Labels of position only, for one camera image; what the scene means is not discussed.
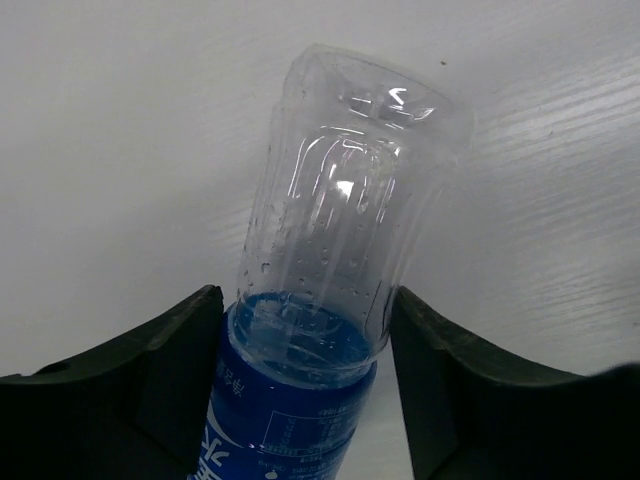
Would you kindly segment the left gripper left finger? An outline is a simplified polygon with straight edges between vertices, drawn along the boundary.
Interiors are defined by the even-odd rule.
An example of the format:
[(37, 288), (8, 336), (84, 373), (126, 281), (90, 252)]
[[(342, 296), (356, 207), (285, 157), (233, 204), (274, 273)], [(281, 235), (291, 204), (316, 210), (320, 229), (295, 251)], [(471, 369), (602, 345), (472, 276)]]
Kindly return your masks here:
[(222, 317), (222, 292), (206, 285), (94, 348), (2, 377), (2, 478), (195, 473)]

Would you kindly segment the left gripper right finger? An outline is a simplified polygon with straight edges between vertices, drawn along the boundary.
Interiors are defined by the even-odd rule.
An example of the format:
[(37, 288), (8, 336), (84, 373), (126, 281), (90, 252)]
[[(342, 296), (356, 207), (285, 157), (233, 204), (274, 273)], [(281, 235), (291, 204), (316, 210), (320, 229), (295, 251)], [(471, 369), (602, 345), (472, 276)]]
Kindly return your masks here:
[(639, 367), (582, 376), (498, 347), (401, 288), (395, 370), (417, 479), (635, 479)]

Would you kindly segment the blue label water bottle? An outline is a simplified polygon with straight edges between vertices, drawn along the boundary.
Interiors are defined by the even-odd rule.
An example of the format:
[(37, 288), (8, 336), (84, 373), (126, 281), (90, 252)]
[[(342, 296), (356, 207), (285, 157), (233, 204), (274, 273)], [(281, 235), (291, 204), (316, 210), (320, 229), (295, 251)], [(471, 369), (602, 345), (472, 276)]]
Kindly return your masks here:
[(414, 75), (323, 45), (271, 120), (195, 477), (332, 479), (428, 209), (472, 115)]

